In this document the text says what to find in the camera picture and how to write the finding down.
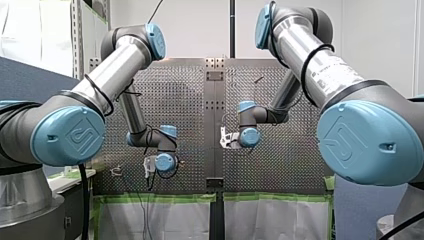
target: white wall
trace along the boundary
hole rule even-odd
[[[159,0],[110,0],[111,26],[144,24]],[[255,48],[255,26],[267,0],[236,1],[236,56],[271,58]],[[279,0],[280,6],[307,6],[324,10],[335,28],[334,45],[341,49],[341,0]],[[160,25],[167,57],[229,56],[229,0],[165,0],[153,22]]]
[[[110,0],[111,27],[144,24],[158,0]],[[153,23],[165,36],[167,57],[229,54],[228,0],[165,0]]]
[[[342,57],[365,78],[384,80],[405,97],[414,95],[418,81],[419,2],[343,1]]]

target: black cable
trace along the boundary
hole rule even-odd
[[[129,188],[129,185],[128,185],[128,182],[127,182],[127,180],[125,179],[125,175],[122,175],[122,181],[124,182],[124,185],[125,185],[125,189],[126,189],[126,191],[129,193],[129,192],[131,192],[130,191],[130,188]],[[137,194],[137,197],[138,197],[138,200],[140,200],[140,206],[141,206],[141,209],[143,209],[143,240],[145,240],[146,239],[146,235],[145,235],[145,230],[146,230],[146,209],[144,208],[144,206],[143,206],[143,200],[142,200],[142,198],[140,197],[140,194],[139,194],[139,192],[138,192],[138,190],[137,190],[137,188],[136,188],[136,190],[135,190],[135,192],[136,192],[136,194]]]
[[[88,74],[84,75],[85,79],[91,84],[91,87],[94,88],[97,92],[99,92],[102,97],[107,101],[110,107],[110,111],[108,113],[105,113],[105,117],[112,115],[112,113],[115,111],[115,108],[113,107],[113,102],[109,99],[109,97],[104,93],[97,85],[96,83],[88,76]]]
[[[404,230],[405,228],[411,226],[412,224],[420,221],[424,218],[424,211],[418,213],[417,215],[411,217],[410,219],[406,220],[405,222],[399,224],[397,227],[393,228],[390,232],[385,234],[380,238],[380,240],[389,240],[391,237],[399,233],[400,231]]]
[[[88,225],[90,222],[90,192],[88,189],[88,179],[87,179],[87,174],[85,173],[84,164],[79,164],[78,168],[81,174],[82,191],[83,191],[82,193],[83,208],[84,208],[81,240],[88,240]]]
[[[149,190],[149,192],[150,192],[150,191],[152,191],[152,189],[153,189],[153,184],[154,184],[154,182],[155,182],[155,176],[156,176],[156,171],[155,171],[155,173],[153,174],[152,187],[148,189],[148,190]],[[150,239],[149,239],[149,240],[153,240],[152,232],[150,232],[150,225],[149,225],[149,202],[150,202],[150,193],[147,195],[146,226],[147,226],[147,232],[149,233],[149,237],[150,237]]]
[[[277,48],[275,47],[275,43],[274,43],[274,26],[273,26],[273,23],[272,23],[273,18],[274,18],[274,15],[273,15],[273,13],[274,13],[274,11],[273,11],[274,5],[275,5],[275,1],[271,1],[269,3],[269,26],[270,26],[270,29],[269,29],[269,38],[270,38],[270,41],[271,41],[271,48],[272,48],[272,51],[274,52],[275,58],[277,58],[278,62],[281,65],[283,65],[285,68],[290,68],[289,66],[287,66],[286,63],[283,62],[283,60],[280,59],[280,57],[278,56]]]
[[[305,79],[306,78],[306,70],[308,69],[309,62],[311,62],[311,60],[315,56],[315,54],[317,54],[321,50],[327,50],[327,49],[330,49],[331,51],[334,52],[334,46],[329,44],[329,43],[323,43],[321,46],[319,46],[315,50],[311,51],[309,53],[308,57],[306,58],[305,62],[303,63],[302,71],[300,72],[300,84],[302,86],[303,94],[309,100],[309,102],[312,105],[314,105],[315,107],[317,106],[317,104],[311,98],[311,95],[309,95],[308,89],[306,88],[306,79]]]
[[[163,2],[163,0],[160,0],[159,1],[158,5],[156,6],[155,11],[153,12],[152,16],[150,17],[150,19],[149,19],[149,21],[147,23],[150,23],[152,21],[153,17],[156,15],[156,12],[158,11],[158,9],[159,9],[160,5],[162,4],[162,2]]]

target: perforated metal panel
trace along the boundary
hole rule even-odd
[[[227,132],[236,132],[238,103],[268,105],[285,70],[274,60],[227,60],[226,66],[226,126]],[[317,147],[318,119],[318,110],[302,99],[290,111],[289,122],[258,125],[261,142],[250,154],[246,149],[225,150],[225,191],[323,193],[323,177],[331,172]]]
[[[140,106],[152,127],[161,124],[178,128],[177,155],[184,164],[171,180],[156,176],[155,192],[205,192],[204,146],[204,61],[173,59],[153,64],[134,78],[136,90],[141,93]],[[144,148],[126,144],[127,125],[119,106],[107,118],[107,135],[103,152],[93,166],[103,165],[95,178],[96,194],[146,191],[144,179]],[[146,156],[156,155],[149,149]],[[110,169],[122,166],[123,176],[112,177]]]
[[[332,173],[317,148],[315,131],[319,112],[306,100],[290,111],[288,123],[259,125],[262,140],[250,154],[246,149],[225,150],[221,164],[222,155],[218,153],[222,149],[213,149],[219,146],[216,142],[219,134],[213,133],[219,132],[222,112],[227,114],[227,132],[238,131],[238,103],[255,100],[267,105],[285,74],[273,60],[226,59],[225,68],[224,80],[208,81],[205,59],[171,59],[155,63],[135,77],[146,121],[153,127],[177,126],[178,156],[185,161],[172,180],[156,177],[154,190],[206,192],[206,176],[223,176],[225,191],[324,193],[323,177]],[[224,102],[225,108],[212,110],[212,100]],[[95,178],[96,194],[147,189],[142,166],[144,148],[126,145],[127,126],[118,105],[116,109],[107,119],[103,152],[93,163],[96,168],[102,165],[103,169]],[[155,149],[150,149],[146,155],[155,153]],[[118,165],[122,166],[123,177],[112,177],[109,170]]]

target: wire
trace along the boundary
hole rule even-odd
[[[130,192],[131,190],[129,188],[127,179],[125,178],[124,175],[122,175],[122,181],[124,182],[126,191]],[[141,209],[143,209],[143,240],[145,240],[146,239],[146,235],[145,235],[145,233],[146,233],[146,231],[145,231],[146,230],[146,208],[144,208],[144,206],[143,206],[143,199],[141,198],[140,193],[138,192],[137,188],[135,190],[135,193],[137,194],[138,200],[140,201]]]
[[[411,226],[412,224],[418,222],[419,220],[424,218],[424,211],[418,213],[417,215],[413,216],[412,218],[406,220],[405,222],[401,223],[399,226],[393,228],[390,232],[388,232],[386,235],[380,238],[380,240],[389,240],[391,237],[399,233],[400,231],[404,230],[405,228]]]
[[[302,86],[303,94],[309,100],[309,102],[312,105],[314,105],[315,107],[317,107],[317,104],[312,99],[312,97],[309,95],[308,89],[306,88],[306,70],[308,69],[309,62],[312,60],[312,58],[315,56],[315,54],[317,54],[321,50],[327,50],[327,49],[330,49],[333,52],[335,51],[334,46],[329,44],[329,43],[323,43],[321,46],[319,46],[315,50],[311,51],[309,53],[308,57],[306,58],[305,62],[303,63],[302,71],[300,73],[300,84]]]
[[[149,178],[150,177],[147,178],[147,191],[152,191],[153,185],[155,183],[155,177],[156,177],[156,171],[153,173],[153,177],[152,177],[152,182],[151,183],[149,183]]]
[[[112,115],[112,113],[115,111],[115,108],[113,107],[113,102],[110,100],[110,98],[104,93],[97,85],[96,83],[88,76],[88,74],[84,75],[85,79],[87,79],[88,82],[90,82],[91,87],[94,88],[97,92],[100,93],[100,95],[103,96],[103,98],[106,100],[106,102],[109,104],[110,111],[108,113],[105,113],[105,117]]]
[[[155,174],[153,174],[153,180],[152,180],[152,188],[153,188],[153,182],[155,181]],[[147,226],[147,232],[149,233],[149,240],[153,240],[152,233],[150,232],[150,225],[149,225],[149,202],[150,202],[150,193],[147,195],[147,209],[146,209],[146,226]]]
[[[150,17],[150,19],[149,19],[149,21],[147,23],[150,23],[152,21],[153,17],[156,15],[156,12],[158,11],[158,9],[159,9],[160,5],[162,4],[162,2],[163,2],[163,0],[160,0],[159,1],[158,5],[156,6],[155,11],[153,12],[152,16]]]
[[[82,224],[82,234],[81,240],[88,240],[88,225],[90,222],[90,192],[88,189],[88,179],[87,174],[85,173],[84,164],[79,164],[78,168],[81,174],[81,182],[82,182],[82,197],[83,197],[83,224]]]

